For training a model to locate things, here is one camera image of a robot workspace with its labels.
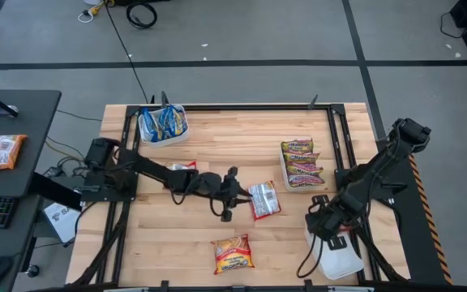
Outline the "black platform with hazard stripe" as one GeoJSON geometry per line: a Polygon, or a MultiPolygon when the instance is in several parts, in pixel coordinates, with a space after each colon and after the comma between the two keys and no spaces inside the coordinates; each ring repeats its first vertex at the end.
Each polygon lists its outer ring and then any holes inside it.
{"type": "Polygon", "coordinates": [[[372,202],[371,231],[388,263],[402,277],[416,283],[451,285],[452,276],[433,212],[414,156],[403,159],[389,174],[406,188],[393,201],[372,202]]]}

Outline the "lime chili shrimp ramen pack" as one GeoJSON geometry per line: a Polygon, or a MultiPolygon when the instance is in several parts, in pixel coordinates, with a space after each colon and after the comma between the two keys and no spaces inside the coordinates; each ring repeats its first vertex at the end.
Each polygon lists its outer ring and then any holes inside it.
{"type": "Polygon", "coordinates": [[[316,187],[324,184],[324,180],[320,176],[293,174],[289,176],[288,183],[291,187],[316,187]]]}
{"type": "Polygon", "coordinates": [[[295,162],[290,162],[285,168],[289,175],[319,176],[323,171],[322,167],[318,167],[314,164],[300,164],[295,162]]]}
{"type": "Polygon", "coordinates": [[[313,152],[313,148],[314,142],[312,139],[281,142],[281,150],[283,152],[308,153],[313,152]]]}
{"type": "Polygon", "coordinates": [[[314,152],[283,152],[285,161],[298,164],[315,164],[319,154],[314,152]]]}

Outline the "black desk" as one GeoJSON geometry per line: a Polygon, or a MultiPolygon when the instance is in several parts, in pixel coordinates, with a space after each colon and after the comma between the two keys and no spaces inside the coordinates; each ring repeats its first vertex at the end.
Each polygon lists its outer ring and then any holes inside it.
{"type": "Polygon", "coordinates": [[[0,282],[0,292],[11,292],[30,242],[42,198],[28,188],[35,174],[61,93],[56,90],[0,90],[0,101],[19,109],[16,118],[0,117],[0,135],[24,134],[13,170],[0,170],[0,196],[18,200],[9,227],[0,229],[0,256],[11,256],[13,266],[0,282]]]}

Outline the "red beef ramen pack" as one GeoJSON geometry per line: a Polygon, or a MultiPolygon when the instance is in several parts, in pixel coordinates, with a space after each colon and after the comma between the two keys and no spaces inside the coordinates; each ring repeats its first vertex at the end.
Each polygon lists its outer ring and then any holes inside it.
{"type": "Polygon", "coordinates": [[[215,275],[239,268],[255,267],[248,234],[212,241],[212,245],[215,257],[215,275]]]}
{"type": "Polygon", "coordinates": [[[251,210],[255,221],[281,211],[273,181],[251,186],[248,192],[251,194],[251,210]]]}
{"type": "Polygon", "coordinates": [[[170,170],[196,170],[197,169],[197,163],[196,161],[191,161],[188,164],[183,164],[183,163],[169,163],[166,166],[170,170]]]}

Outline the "black aluminium table frame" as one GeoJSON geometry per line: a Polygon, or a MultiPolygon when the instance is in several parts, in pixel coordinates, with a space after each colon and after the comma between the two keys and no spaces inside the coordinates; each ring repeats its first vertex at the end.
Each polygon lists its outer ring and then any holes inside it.
{"type": "Polygon", "coordinates": [[[323,168],[319,192],[334,195],[336,156],[345,155],[342,121],[325,108],[251,104],[201,105],[189,109],[188,140],[162,148],[139,145],[139,152],[168,164],[195,162],[202,172],[225,174],[238,168],[238,181],[250,187],[267,181],[276,187],[278,214],[255,220],[247,204],[236,207],[230,222],[212,213],[212,204],[195,196],[175,204],[163,186],[140,177],[138,195],[131,205],[120,266],[121,286],[300,286],[298,273],[307,273],[317,286],[330,280],[314,269],[308,256],[304,216],[310,192],[285,189],[280,144],[312,139],[323,168]],[[216,273],[213,242],[247,234],[253,268],[216,273]]]}

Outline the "blue chicken ramen pack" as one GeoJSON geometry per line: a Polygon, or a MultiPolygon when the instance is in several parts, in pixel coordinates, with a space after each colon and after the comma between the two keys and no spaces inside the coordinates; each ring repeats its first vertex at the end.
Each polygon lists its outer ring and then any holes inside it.
{"type": "Polygon", "coordinates": [[[169,129],[171,130],[172,136],[180,136],[186,132],[188,125],[186,122],[186,114],[182,109],[171,106],[169,118],[169,129]]]}
{"type": "Polygon", "coordinates": [[[160,114],[159,123],[167,138],[177,135],[176,121],[174,117],[174,107],[172,105],[165,107],[160,114]]]}
{"type": "Polygon", "coordinates": [[[152,116],[147,108],[141,110],[139,116],[139,128],[143,142],[157,143],[163,140],[164,132],[158,121],[152,116]]]}

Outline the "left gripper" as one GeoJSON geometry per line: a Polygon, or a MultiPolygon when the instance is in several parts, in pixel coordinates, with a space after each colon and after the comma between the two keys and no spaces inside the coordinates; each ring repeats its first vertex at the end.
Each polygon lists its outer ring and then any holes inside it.
{"type": "Polygon", "coordinates": [[[252,199],[247,199],[247,197],[252,197],[252,194],[240,186],[239,181],[236,179],[237,174],[238,168],[232,166],[223,178],[219,174],[211,172],[197,176],[196,195],[209,199],[212,213],[220,217],[222,222],[232,220],[232,208],[237,207],[239,204],[252,203],[252,199]],[[223,210],[220,213],[214,209],[214,201],[222,203],[223,210]]]}

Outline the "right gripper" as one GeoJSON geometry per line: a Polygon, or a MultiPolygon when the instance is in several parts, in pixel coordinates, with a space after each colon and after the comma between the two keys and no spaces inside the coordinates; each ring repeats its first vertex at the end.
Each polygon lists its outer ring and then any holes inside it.
{"type": "Polygon", "coordinates": [[[309,233],[326,241],[332,250],[342,248],[342,240],[338,239],[340,232],[348,232],[350,243],[358,243],[351,230],[343,230],[342,226],[351,225],[358,215],[358,199],[350,193],[337,194],[333,201],[327,195],[311,197],[312,205],[305,215],[306,229],[309,233]]]}

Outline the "white plastic bin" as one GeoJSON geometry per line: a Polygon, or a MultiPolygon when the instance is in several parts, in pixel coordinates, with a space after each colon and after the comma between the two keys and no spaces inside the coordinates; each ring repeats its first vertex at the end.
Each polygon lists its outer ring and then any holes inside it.
{"type": "Polygon", "coordinates": [[[305,230],[305,236],[309,246],[313,247],[314,261],[318,259],[320,249],[323,249],[318,270],[327,279],[338,280],[363,270],[364,263],[354,250],[348,232],[340,232],[330,241],[322,241],[307,230],[305,230]]]}
{"type": "MultiPolygon", "coordinates": [[[[315,151],[315,144],[314,144],[313,152],[319,154],[319,152],[316,152],[316,151],[315,151]]],[[[282,151],[282,150],[280,150],[280,156],[279,156],[279,158],[280,158],[280,163],[281,163],[281,173],[282,173],[282,177],[283,177],[283,183],[284,183],[285,189],[286,189],[287,191],[289,191],[289,192],[313,191],[313,190],[316,190],[316,189],[320,188],[320,187],[323,185],[323,184],[322,184],[322,185],[319,185],[319,186],[316,186],[316,187],[291,187],[291,186],[289,185],[289,183],[288,183],[288,178],[289,178],[290,175],[287,173],[286,168],[285,168],[285,166],[286,166],[287,164],[289,164],[289,162],[288,162],[288,161],[285,161],[285,159],[284,159],[284,157],[283,157],[283,151],[282,151]]],[[[318,167],[322,167],[322,166],[320,166],[320,165],[317,164],[317,161],[316,161],[316,163],[315,163],[314,165],[316,165],[316,166],[318,166],[318,167]]]]}
{"type": "MultiPolygon", "coordinates": [[[[184,107],[182,105],[174,105],[175,107],[179,108],[180,110],[183,110],[184,113],[186,114],[186,111],[184,109],[184,107]]],[[[161,114],[161,111],[163,109],[157,109],[157,110],[149,110],[148,111],[152,114],[152,116],[158,121],[159,123],[159,117],[160,117],[160,114],[161,114]]],[[[171,144],[176,144],[176,143],[179,143],[179,142],[182,142],[182,141],[185,141],[189,138],[190,136],[190,127],[189,127],[189,123],[187,121],[187,117],[186,117],[186,122],[187,122],[187,125],[188,125],[188,128],[186,130],[185,133],[183,133],[182,135],[180,136],[174,136],[174,137],[169,137],[167,138],[165,136],[165,133],[164,133],[164,138],[162,141],[160,142],[157,142],[157,143],[146,143],[148,144],[150,147],[152,148],[160,148],[160,147],[164,147],[164,146],[168,146],[168,145],[171,145],[171,144]]]]}

